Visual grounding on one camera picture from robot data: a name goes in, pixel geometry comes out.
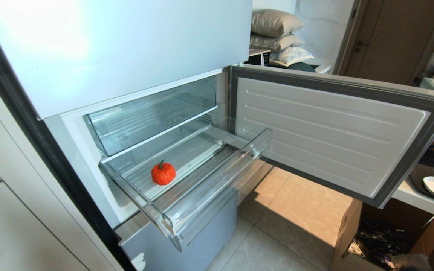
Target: small pumpkin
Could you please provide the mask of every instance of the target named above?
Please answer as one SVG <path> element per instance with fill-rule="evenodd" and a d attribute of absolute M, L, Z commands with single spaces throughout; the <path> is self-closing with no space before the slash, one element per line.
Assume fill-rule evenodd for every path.
<path fill-rule="evenodd" d="M 164 163 L 162 160 L 152 168 L 152 180 L 159 185 L 169 184 L 176 175 L 175 168 L 169 163 Z"/>

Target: stack of pillows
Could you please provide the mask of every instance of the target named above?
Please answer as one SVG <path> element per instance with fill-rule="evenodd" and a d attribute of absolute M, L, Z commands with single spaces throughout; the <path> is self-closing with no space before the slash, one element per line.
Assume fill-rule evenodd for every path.
<path fill-rule="evenodd" d="M 249 46 L 251 49 L 270 50 L 271 64 L 289 67 L 314 58 L 300 48 L 303 42 L 292 34 L 303 27 L 303 21 L 294 14 L 273 9 L 254 11 Z"/>

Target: transparent plastic drawer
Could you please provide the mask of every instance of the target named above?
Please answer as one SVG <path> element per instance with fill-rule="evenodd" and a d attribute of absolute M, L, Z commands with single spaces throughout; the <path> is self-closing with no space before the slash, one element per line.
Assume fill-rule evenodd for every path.
<path fill-rule="evenodd" d="M 215 76 L 86 115 L 98 147 L 112 156 L 216 108 Z"/>
<path fill-rule="evenodd" d="M 236 134 L 227 132 L 229 125 L 239 127 Z M 229 118 L 204 115 L 100 167 L 181 251 L 268 154 L 271 130 L 234 125 Z M 162 160 L 176 170 L 165 186 L 150 174 Z"/>

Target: floor tile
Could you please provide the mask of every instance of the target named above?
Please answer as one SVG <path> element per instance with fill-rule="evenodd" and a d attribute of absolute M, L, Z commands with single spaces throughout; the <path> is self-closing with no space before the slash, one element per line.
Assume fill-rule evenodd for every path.
<path fill-rule="evenodd" d="M 307 180 L 303 177 L 294 174 L 291 174 L 291 176 L 288 178 L 287 181 L 295 185 L 298 185 L 302 188 L 305 188 L 311 192 L 314 192 L 315 194 L 318 194 L 324 199 L 327 199 L 332 203 L 341 206 L 343 208 L 348 208 L 348 206 L 351 204 L 351 201 L 353 200 L 353 198 L 349 196 L 346 196 L 333 189 L 327 188 L 318 183 L 315 183 L 313 181 Z"/>
<path fill-rule="evenodd" d="M 237 226 L 234 234 L 219 254 L 217 254 L 215 259 L 207 268 L 207 271 L 221 271 L 251 229 L 251 223 L 244 218 L 237 216 Z"/>
<path fill-rule="evenodd" d="M 287 180 L 289 178 L 289 176 L 291 176 L 291 172 L 285 171 L 284 169 L 280 169 L 278 167 L 274 167 L 271 171 L 270 174 L 274 174 L 277 177 L 280 177 L 284 180 Z"/>
<path fill-rule="evenodd" d="M 346 208 L 288 181 L 256 226 L 327 271 Z"/>
<path fill-rule="evenodd" d="M 277 175 L 267 175 L 239 205 L 238 214 L 252 224 L 256 223 L 284 183 L 286 180 Z"/>
<path fill-rule="evenodd" d="M 254 227 L 224 271 L 319 271 L 306 260 Z"/>

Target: refrigerator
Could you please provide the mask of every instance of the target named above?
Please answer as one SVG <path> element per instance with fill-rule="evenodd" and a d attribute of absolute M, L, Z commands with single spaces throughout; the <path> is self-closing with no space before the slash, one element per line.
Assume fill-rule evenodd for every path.
<path fill-rule="evenodd" d="M 244 65 L 251 10 L 0 0 L 0 95 L 125 269 L 207 268 L 271 166 L 383 207 L 434 139 L 432 90 Z"/>

